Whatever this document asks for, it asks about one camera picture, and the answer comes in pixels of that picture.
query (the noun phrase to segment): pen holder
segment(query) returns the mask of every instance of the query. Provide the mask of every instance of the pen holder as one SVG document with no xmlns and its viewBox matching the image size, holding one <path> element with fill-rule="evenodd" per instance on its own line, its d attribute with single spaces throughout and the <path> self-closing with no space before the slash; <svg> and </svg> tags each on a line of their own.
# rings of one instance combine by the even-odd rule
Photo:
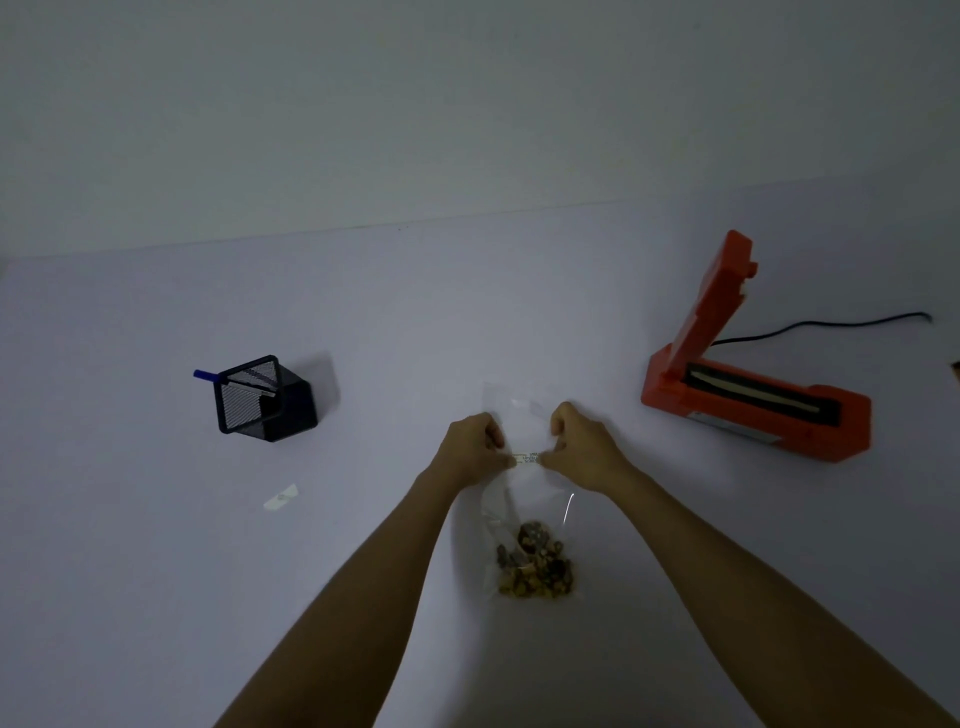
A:
<svg viewBox="0 0 960 728">
<path fill-rule="evenodd" d="M 225 434 L 274 443 L 317 426 L 310 382 L 280 366 L 275 356 L 216 375 L 198 370 L 194 376 L 213 382 L 217 421 Z"/>
</svg>

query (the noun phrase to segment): white sticker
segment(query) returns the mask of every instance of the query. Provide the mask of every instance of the white sticker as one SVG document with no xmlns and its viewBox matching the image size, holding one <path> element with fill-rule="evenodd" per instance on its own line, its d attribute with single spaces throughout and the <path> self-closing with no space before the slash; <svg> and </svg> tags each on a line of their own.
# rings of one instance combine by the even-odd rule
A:
<svg viewBox="0 0 960 728">
<path fill-rule="evenodd" d="M 288 500 L 293 500 L 299 494 L 300 491 L 297 490 L 297 484 L 294 483 L 270 498 L 270 500 L 263 504 L 263 508 L 267 511 L 275 511 L 277 508 L 285 506 Z"/>
<path fill-rule="evenodd" d="M 713 415 L 706 415 L 703 412 L 691 412 L 687 415 L 687 418 L 690 420 L 696 420 L 698 423 L 703 423 L 704 425 L 720 427 L 730 432 L 735 432 L 738 435 L 743 435 L 744 437 L 752 437 L 755 440 L 759 440 L 761 443 L 766 443 L 767 445 L 772 445 L 780 440 L 779 435 L 771 435 L 769 432 L 764 432 L 762 429 L 753 429 L 752 427 L 747 427 L 745 425 L 738 425 L 737 423 L 732 423 L 730 420 L 724 420 L 719 417 L 714 417 Z"/>
</svg>

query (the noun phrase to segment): power cord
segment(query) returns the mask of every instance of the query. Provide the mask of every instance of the power cord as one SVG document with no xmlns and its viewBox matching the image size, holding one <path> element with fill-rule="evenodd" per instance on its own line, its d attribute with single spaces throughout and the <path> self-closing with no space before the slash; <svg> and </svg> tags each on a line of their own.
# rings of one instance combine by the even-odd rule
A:
<svg viewBox="0 0 960 728">
<path fill-rule="evenodd" d="M 929 324 L 933 323 L 933 317 L 928 314 L 926 311 L 912 311 L 911 313 L 901 313 L 897 316 L 888 316 L 885 319 L 877 319 L 876 321 L 863 321 L 859 324 L 839 324 L 832 321 L 800 321 L 796 324 L 791 324 L 788 327 L 783 327 L 777 331 L 771 331 L 770 333 L 761 333 L 758 336 L 734 336 L 730 339 L 717 339 L 712 344 L 712 347 L 718 347 L 721 344 L 736 344 L 740 341 L 759 341 L 760 339 L 769 339 L 774 336 L 780 336 L 782 333 L 786 333 L 791 328 L 799 327 L 826 327 L 826 328 L 860 328 L 860 327 L 874 327 L 877 324 L 888 324 L 891 321 L 899 321 L 900 319 L 910 319 L 910 318 L 922 318 L 926 319 Z"/>
</svg>

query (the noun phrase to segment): nuts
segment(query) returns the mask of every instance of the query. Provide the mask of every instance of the nuts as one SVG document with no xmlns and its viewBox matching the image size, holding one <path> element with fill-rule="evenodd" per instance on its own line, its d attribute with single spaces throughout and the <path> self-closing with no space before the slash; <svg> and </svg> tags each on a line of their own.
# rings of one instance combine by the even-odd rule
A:
<svg viewBox="0 0 960 728">
<path fill-rule="evenodd" d="M 541 596 L 552 599 L 567 595 L 573 588 L 573 568 L 561 557 L 564 544 L 550 538 L 539 521 L 524 523 L 516 534 L 519 548 L 508 552 L 496 548 L 496 563 L 501 569 L 499 591 L 521 599 Z"/>
</svg>

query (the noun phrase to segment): clear plastic bag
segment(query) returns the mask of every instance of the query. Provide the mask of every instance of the clear plastic bag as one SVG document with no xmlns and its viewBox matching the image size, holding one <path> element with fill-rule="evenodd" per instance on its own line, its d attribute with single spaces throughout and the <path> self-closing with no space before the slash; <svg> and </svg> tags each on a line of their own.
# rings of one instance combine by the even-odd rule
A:
<svg viewBox="0 0 960 728">
<path fill-rule="evenodd" d="M 516 456 L 516 467 L 499 475 L 480 498 L 489 562 L 484 592 L 518 598 L 556 598 L 575 592 L 576 562 L 566 527 L 573 487 L 537 464 L 552 449 L 550 414 L 560 399 L 532 398 L 485 384 L 484 409 L 496 418 Z"/>
</svg>

